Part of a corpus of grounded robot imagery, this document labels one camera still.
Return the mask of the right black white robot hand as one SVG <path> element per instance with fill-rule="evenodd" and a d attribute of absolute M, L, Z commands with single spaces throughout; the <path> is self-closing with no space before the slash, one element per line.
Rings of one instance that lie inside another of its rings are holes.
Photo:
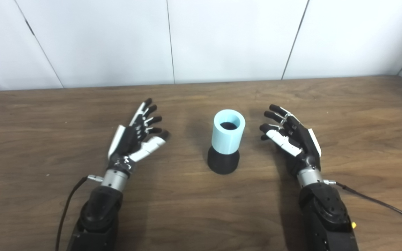
<path fill-rule="evenodd" d="M 273 119 L 277 124 L 262 124 L 262 141 L 274 142 L 284 153 L 286 169 L 292 176 L 305 168 L 322 170 L 322 150 L 310 128 L 306 128 L 291 112 L 271 104 L 264 116 Z"/>

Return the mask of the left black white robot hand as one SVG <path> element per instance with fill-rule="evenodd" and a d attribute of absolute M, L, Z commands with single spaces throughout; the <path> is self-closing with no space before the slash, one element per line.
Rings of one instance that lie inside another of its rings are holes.
<path fill-rule="evenodd" d="M 152 126 L 162 121 L 161 116 L 150 117 L 156 110 L 157 105 L 147 98 L 139 105 L 127 126 L 118 126 L 107 154 L 107 170 L 130 176 L 139 161 L 168 141 L 170 133 L 167 130 Z"/>

